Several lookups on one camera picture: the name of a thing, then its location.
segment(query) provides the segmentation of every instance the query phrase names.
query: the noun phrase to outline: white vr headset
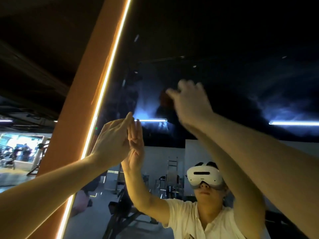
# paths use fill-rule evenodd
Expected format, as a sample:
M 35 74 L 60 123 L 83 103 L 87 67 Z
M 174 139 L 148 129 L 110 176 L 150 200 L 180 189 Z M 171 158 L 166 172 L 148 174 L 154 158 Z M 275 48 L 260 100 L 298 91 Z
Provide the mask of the white vr headset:
M 222 190 L 225 186 L 219 170 L 209 165 L 191 167 L 187 170 L 187 179 L 192 189 L 200 188 L 202 182 L 205 182 L 215 190 Z

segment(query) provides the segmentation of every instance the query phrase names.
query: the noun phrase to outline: ceiling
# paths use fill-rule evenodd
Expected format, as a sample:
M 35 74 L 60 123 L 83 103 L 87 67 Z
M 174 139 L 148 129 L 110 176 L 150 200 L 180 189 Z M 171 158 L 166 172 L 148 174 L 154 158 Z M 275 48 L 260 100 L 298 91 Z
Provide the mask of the ceiling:
M 6 2 L 10 8 L 0 10 L 0 115 L 19 119 L 1 129 L 53 129 L 103 0 Z M 133 0 L 97 126 L 128 111 L 166 118 L 166 125 L 144 125 L 146 145 L 182 147 L 193 137 L 163 91 L 192 79 L 204 84 L 215 112 L 278 139 L 318 142 L 318 127 L 268 124 L 319 120 L 312 7 L 300 1 Z

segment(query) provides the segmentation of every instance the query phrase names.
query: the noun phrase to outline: ceiling light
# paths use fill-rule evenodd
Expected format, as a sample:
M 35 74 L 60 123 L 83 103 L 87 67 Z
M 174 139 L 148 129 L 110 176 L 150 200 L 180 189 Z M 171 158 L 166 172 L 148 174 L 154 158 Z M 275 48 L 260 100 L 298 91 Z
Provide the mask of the ceiling light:
M 303 121 L 293 121 L 293 122 L 269 122 L 270 125 L 282 125 L 282 126 L 319 126 L 319 122 L 303 122 Z
M 139 121 L 140 122 L 167 122 L 167 119 L 141 119 Z

